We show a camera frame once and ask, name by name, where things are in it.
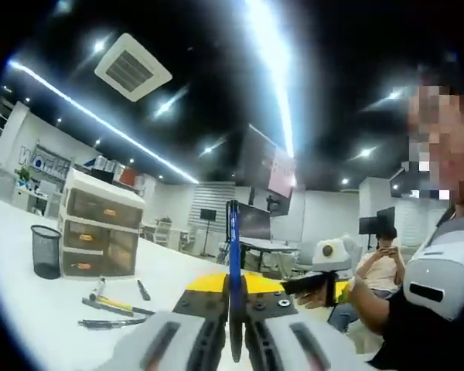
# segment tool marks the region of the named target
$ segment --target plastic drawer organizer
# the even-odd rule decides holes
[[[131,276],[145,201],[72,168],[60,204],[60,267],[67,277]]]

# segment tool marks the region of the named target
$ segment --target drawer handle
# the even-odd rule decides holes
[[[79,239],[82,241],[92,241],[93,236],[91,236],[90,234],[80,234]]]
[[[71,267],[76,267],[78,269],[91,269],[91,264],[89,264],[89,263],[77,263],[77,264],[72,264]]]
[[[103,210],[103,214],[108,215],[108,216],[115,216],[115,210],[112,209],[105,209]]]

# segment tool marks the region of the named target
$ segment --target jeans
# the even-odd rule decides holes
[[[382,299],[387,299],[393,294],[393,292],[385,290],[371,289],[371,291],[377,297]],[[354,309],[351,304],[344,303],[337,305],[333,309],[332,314],[328,318],[328,323],[340,332],[346,332],[349,324],[357,321],[357,319],[359,319],[359,315],[357,314],[356,309]]]

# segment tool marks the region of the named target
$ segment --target black mesh trash can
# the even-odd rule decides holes
[[[32,264],[41,278],[53,280],[60,277],[60,232],[48,226],[31,226]]]

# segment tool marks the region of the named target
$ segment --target man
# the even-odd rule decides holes
[[[410,101],[409,124],[418,134],[421,150],[429,154],[432,180],[440,189],[451,191],[454,217],[460,218],[464,216],[464,85],[450,76],[448,84],[440,81],[444,77],[446,71],[423,79]],[[323,290],[306,294],[299,304],[322,304],[324,294]],[[349,302],[366,327],[384,337],[384,345],[370,361],[372,366],[396,370],[464,367],[464,310],[449,321],[413,305],[402,290],[388,300],[379,298],[357,276]]]
[[[382,228],[377,235],[377,250],[364,254],[356,267],[356,274],[364,279],[377,297],[383,299],[397,291],[404,278],[404,261],[398,248],[392,247],[396,237],[397,230],[394,227]],[[344,303],[335,307],[328,323],[340,332],[345,332],[349,324],[358,318],[356,309],[350,303]]]

